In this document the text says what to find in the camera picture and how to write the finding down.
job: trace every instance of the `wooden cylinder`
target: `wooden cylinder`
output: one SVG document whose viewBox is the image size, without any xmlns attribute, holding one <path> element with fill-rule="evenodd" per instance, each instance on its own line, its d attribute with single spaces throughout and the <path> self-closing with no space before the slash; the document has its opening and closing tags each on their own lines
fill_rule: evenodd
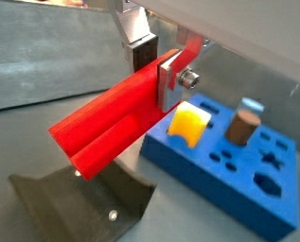
<svg viewBox="0 0 300 242">
<path fill-rule="evenodd" d="M 248 110 L 238 110 L 225 132 L 225 138 L 236 145 L 245 146 L 256 128 L 261 124 L 259 115 Z"/>
</svg>

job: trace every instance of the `circular hole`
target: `circular hole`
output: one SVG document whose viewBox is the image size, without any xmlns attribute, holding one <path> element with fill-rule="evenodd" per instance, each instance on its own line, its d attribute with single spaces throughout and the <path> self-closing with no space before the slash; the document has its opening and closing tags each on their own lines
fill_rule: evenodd
<svg viewBox="0 0 300 242">
<path fill-rule="evenodd" d="M 226 150 L 224 150 L 224 151 L 221 152 L 221 155 L 222 155 L 225 158 L 232 159 L 232 154 L 230 154 L 230 152 L 228 152 Z"/>
<path fill-rule="evenodd" d="M 210 157 L 210 159 L 212 159 L 214 162 L 220 162 L 220 156 L 218 156 L 218 154 L 216 154 L 216 153 L 210 153 L 210 154 L 209 154 L 209 157 Z"/>
<path fill-rule="evenodd" d="M 237 171 L 237 167 L 236 167 L 232 163 L 226 163 L 226 164 L 225 164 L 225 167 L 226 167 L 230 171 L 233 171 L 233 172 Z"/>
</svg>

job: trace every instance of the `metal bracket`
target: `metal bracket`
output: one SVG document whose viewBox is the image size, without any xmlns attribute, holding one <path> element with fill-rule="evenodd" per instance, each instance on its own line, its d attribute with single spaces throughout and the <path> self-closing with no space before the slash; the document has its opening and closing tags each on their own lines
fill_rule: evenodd
<svg viewBox="0 0 300 242">
<path fill-rule="evenodd" d="M 204 38 L 189 30 L 184 34 L 185 49 L 158 66 L 158 107 L 162 112 L 180 102 L 182 87 L 193 89 L 198 83 L 198 75 L 188 65 L 200 53 Z"/>
<path fill-rule="evenodd" d="M 133 73 L 157 58 L 157 36 L 150 33 L 145 8 L 127 0 L 109 0 L 109 6 Z"/>
</svg>

